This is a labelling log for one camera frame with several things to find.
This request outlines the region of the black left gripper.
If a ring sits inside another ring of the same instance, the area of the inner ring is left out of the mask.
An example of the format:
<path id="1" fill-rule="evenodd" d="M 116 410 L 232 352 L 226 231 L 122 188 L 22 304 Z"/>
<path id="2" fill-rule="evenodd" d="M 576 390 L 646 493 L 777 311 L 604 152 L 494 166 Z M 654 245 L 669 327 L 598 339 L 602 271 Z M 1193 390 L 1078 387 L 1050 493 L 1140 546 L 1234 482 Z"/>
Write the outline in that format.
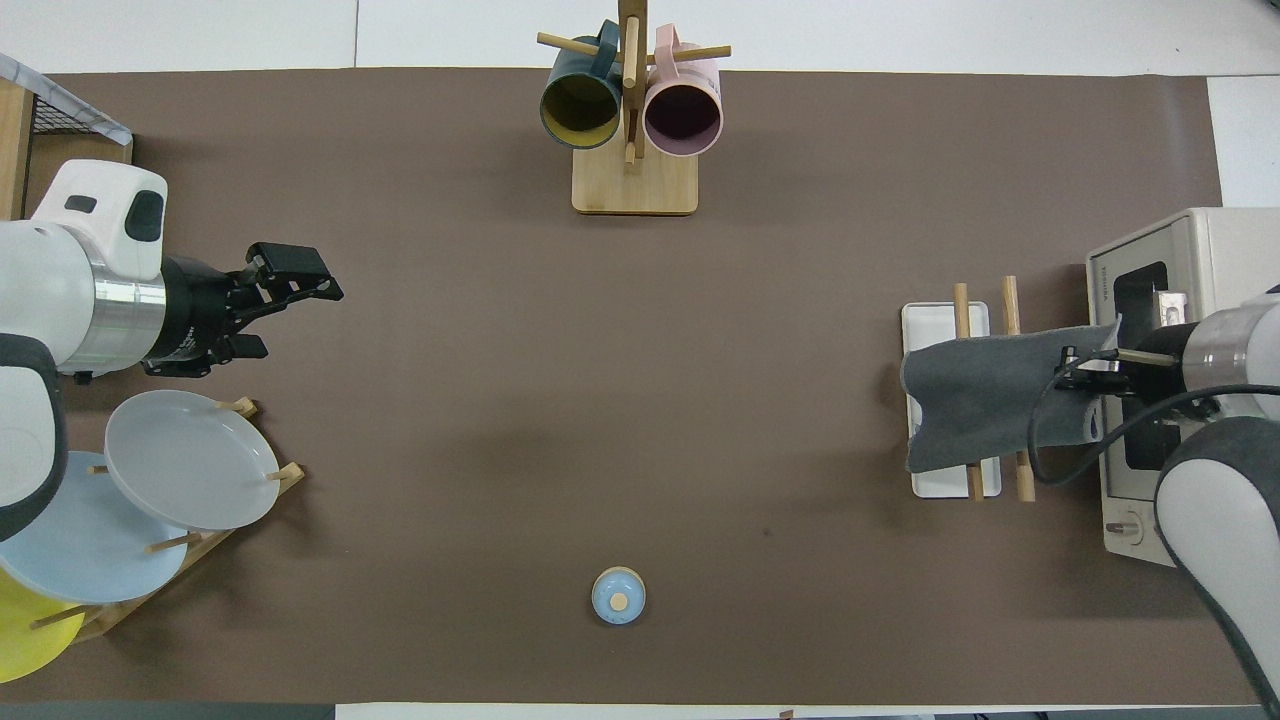
<path id="1" fill-rule="evenodd" d="M 262 293 L 273 305 L 346 296 L 316 249 L 289 243 L 252 243 L 242 278 L 191 258 L 165 256 L 161 279 L 165 315 L 148 351 L 155 377 L 202 378 L 215 365 L 266 357 L 260 336 L 239 333 L 248 324 L 241 313 L 261 307 Z"/>

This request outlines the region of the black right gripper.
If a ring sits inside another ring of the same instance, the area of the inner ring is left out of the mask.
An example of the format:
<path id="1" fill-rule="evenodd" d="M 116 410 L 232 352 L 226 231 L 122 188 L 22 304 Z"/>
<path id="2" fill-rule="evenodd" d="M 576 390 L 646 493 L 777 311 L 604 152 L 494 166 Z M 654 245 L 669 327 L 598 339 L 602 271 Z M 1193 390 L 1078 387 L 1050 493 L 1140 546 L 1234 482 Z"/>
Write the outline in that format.
<path id="1" fill-rule="evenodd" d="M 1120 350 L 1102 348 L 1080 354 L 1078 347 L 1061 347 L 1059 389 L 1078 393 L 1128 393 L 1138 398 L 1167 398 L 1187 392 L 1181 359 L 1199 323 L 1165 325 L 1143 337 L 1126 354 L 1142 360 L 1126 360 L 1120 369 Z"/>

